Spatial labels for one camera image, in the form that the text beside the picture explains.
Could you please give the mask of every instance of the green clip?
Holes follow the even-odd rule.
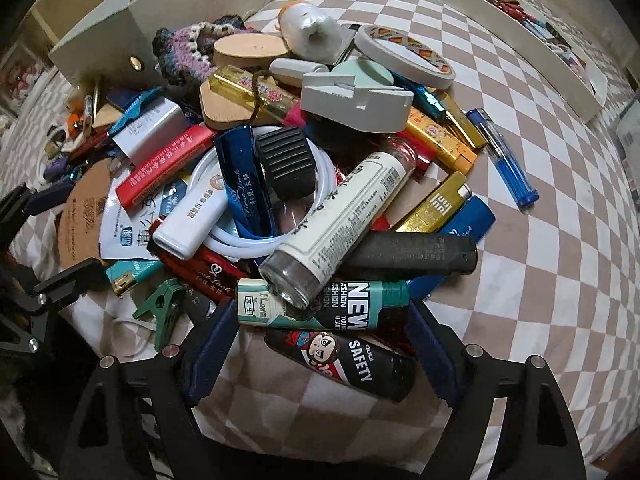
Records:
[[[178,280],[166,280],[133,313],[133,319],[139,319],[149,312],[156,318],[154,347],[157,352],[169,344],[175,323],[180,315],[178,306],[185,293],[186,288],[180,285]]]

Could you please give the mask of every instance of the cartoon character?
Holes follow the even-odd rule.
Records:
[[[287,335],[285,343],[306,350],[309,363],[313,366],[333,363],[340,351],[338,341],[327,332],[292,330]]]

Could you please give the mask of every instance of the black clamp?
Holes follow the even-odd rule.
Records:
[[[35,191],[22,183],[5,195],[0,200],[0,251],[9,248],[29,216],[65,203],[78,177],[79,173],[72,174],[42,191]]]
[[[189,408],[213,388],[238,332],[237,307],[233,300],[221,303],[180,347],[169,345],[153,359],[120,364],[104,357],[74,416],[60,478],[153,478],[134,396],[152,399],[162,446],[177,480],[228,478],[207,453]],[[488,478],[585,480],[569,410],[542,357],[531,356],[523,364],[494,359],[478,345],[464,346],[424,303],[412,303],[409,309],[407,335],[437,396],[453,408],[419,478],[470,478],[494,399],[507,397]],[[92,418],[96,413],[99,420]]]
[[[0,357],[48,354],[58,312],[88,290],[108,284],[100,260],[88,258],[34,287],[31,294],[4,284],[0,327],[11,337],[0,340]]]
[[[406,334],[436,396],[453,411],[420,478],[467,480],[482,447],[494,399],[507,398],[492,480],[584,480],[578,436],[556,378],[537,355],[495,359],[463,345],[423,302],[409,305]]]
[[[60,478],[155,479],[137,397],[151,399],[176,480],[220,478],[191,407],[211,393],[238,329],[237,304],[227,299],[180,346],[168,345],[152,359],[125,364],[103,357],[69,427]]]

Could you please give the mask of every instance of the checkered bedsheet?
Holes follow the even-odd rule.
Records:
[[[283,1],[266,6],[249,24],[273,29]],[[397,28],[439,50],[455,68],[452,94],[460,106],[484,107],[501,127],[541,198],[520,213],[481,155],[470,186],[497,221],[479,245],[476,272],[445,282],[428,305],[463,342],[480,344],[496,358],[544,356],[586,460],[610,449],[636,427],[640,413],[638,220],[606,133],[632,95],[623,74],[575,26],[561,24],[609,83],[604,109],[584,125],[517,53],[439,0],[308,1],[341,22]],[[527,2],[559,21],[539,0]],[[0,156],[9,161],[0,170],[2,192],[21,181],[34,184],[42,134],[62,112],[68,90],[57,76],[8,143]],[[435,165],[430,169],[434,183],[443,175]],[[30,219],[12,247],[41,277],[57,266],[53,219]],[[114,319],[130,316],[148,292],[141,286],[123,300],[91,294],[66,316],[98,353],[144,358],[153,354],[144,341],[149,334]],[[187,330],[181,322],[174,341]],[[496,401],[476,478],[488,473],[503,411],[504,403]],[[377,400],[275,354],[251,329],[240,331],[212,395],[195,410],[203,432],[231,446],[330,462],[379,461],[416,472],[449,413],[421,371],[402,403]]]

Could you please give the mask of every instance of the yellow lighter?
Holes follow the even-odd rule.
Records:
[[[472,150],[480,150],[486,146],[486,139],[473,126],[453,98],[444,90],[436,90],[433,93],[440,104],[445,108],[444,126],[459,140],[464,142]]]
[[[227,65],[217,69],[209,77],[209,87],[212,92],[221,95],[248,110],[255,107],[252,91],[253,74],[241,68]],[[270,84],[263,78],[257,82],[260,110],[264,110],[275,119],[283,122],[299,99],[286,90]]]
[[[431,191],[418,207],[392,227],[392,231],[434,233],[471,197],[466,177],[456,171]]]
[[[406,130],[435,150],[438,160],[450,170],[467,174],[478,158],[464,142],[417,108],[411,107]]]

